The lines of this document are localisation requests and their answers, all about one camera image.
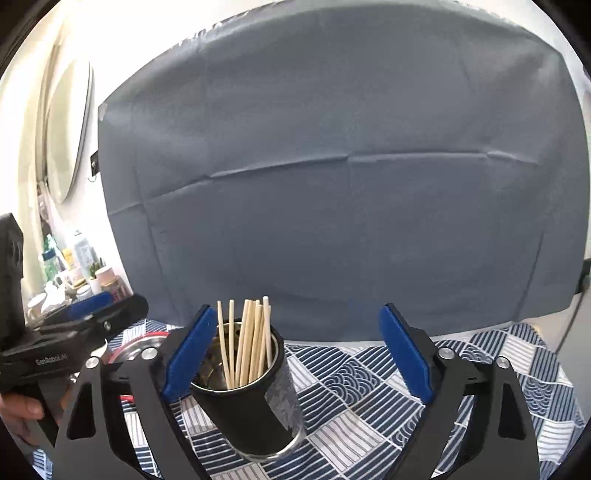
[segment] blue gripper pad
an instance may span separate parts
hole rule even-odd
[[[188,392],[189,385],[216,334],[217,314],[211,307],[207,307],[198,320],[186,328],[190,328],[189,333],[166,367],[166,383],[162,389],[162,397],[169,403],[177,401]]]
[[[73,303],[67,308],[68,320],[78,320],[113,303],[113,295],[108,291],[94,295],[86,300]]]
[[[379,329],[409,392],[423,403],[433,399],[429,367],[404,325],[386,305],[379,312]]]

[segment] human hand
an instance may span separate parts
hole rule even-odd
[[[66,407],[68,393],[61,399],[60,405]],[[41,402],[34,398],[24,397],[18,393],[0,394],[0,417],[7,429],[22,438],[29,445],[37,446],[38,440],[33,437],[27,427],[27,420],[41,420],[45,415]]]

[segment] gray cloth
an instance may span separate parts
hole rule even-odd
[[[105,200],[150,316],[260,298],[294,340],[566,308],[589,205],[564,60],[447,2],[291,1],[166,51],[102,105]],[[241,305],[236,307],[241,312]]]

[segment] cable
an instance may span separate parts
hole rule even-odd
[[[581,296],[579,297],[579,301],[577,302],[577,306],[574,309],[573,316],[570,318],[569,326],[566,327],[566,330],[564,332],[564,335],[562,337],[562,340],[560,341],[560,343],[558,345],[558,348],[556,349],[556,355],[558,355],[558,353],[560,352],[560,349],[562,348],[562,346],[564,345],[564,342],[566,341],[566,337],[568,337],[568,335],[570,333],[570,330],[573,327],[574,320],[577,317],[577,314],[579,313],[579,309],[581,308],[581,303],[583,303],[583,297],[587,293],[587,291],[589,289],[589,284],[590,283],[591,283],[591,280],[589,278],[589,275],[586,275],[583,278],[583,281],[581,282]]]

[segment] round mirror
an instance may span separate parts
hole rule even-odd
[[[52,198],[63,202],[76,178],[92,97],[88,61],[70,63],[51,98],[47,115],[47,181]]]

